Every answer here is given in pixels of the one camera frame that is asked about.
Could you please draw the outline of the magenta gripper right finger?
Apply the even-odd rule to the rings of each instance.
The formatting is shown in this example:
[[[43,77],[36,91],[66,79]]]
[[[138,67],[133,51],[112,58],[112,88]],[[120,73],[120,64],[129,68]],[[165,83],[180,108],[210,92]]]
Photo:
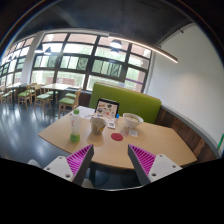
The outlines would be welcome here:
[[[128,145],[128,155],[141,185],[147,185],[181,170],[179,165],[164,154],[154,155],[134,145]]]

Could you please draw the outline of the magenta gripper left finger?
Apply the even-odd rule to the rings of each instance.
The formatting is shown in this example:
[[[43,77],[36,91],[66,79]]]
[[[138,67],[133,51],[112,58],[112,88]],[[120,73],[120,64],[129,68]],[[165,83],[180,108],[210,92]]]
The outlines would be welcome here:
[[[88,145],[67,157],[58,156],[44,170],[81,186],[93,155],[94,147]]]

